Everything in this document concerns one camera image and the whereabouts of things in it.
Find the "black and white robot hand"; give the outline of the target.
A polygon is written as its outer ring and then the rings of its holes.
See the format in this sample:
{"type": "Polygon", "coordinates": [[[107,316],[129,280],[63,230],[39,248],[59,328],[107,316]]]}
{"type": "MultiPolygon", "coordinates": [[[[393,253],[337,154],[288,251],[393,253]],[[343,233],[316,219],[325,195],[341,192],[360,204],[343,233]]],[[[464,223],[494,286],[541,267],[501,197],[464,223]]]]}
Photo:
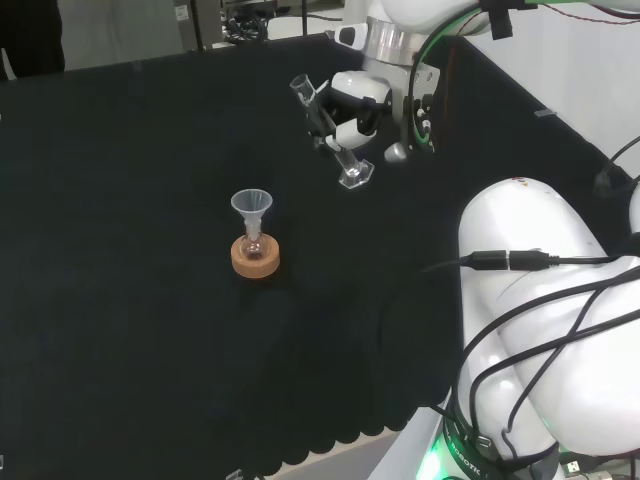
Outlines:
{"type": "Polygon", "coordinates": [[[330,153],[353,152],[372,141],[382,124],[392,119],[401,140],[385,158],[402,161],[409,152],[436,147],[433,100],[440,71],[422,65],[409,82],[410,72],[394,68],[389,79],[366,71],[334,74],[307,102],[309,133],[316,147],[330,153]]]}

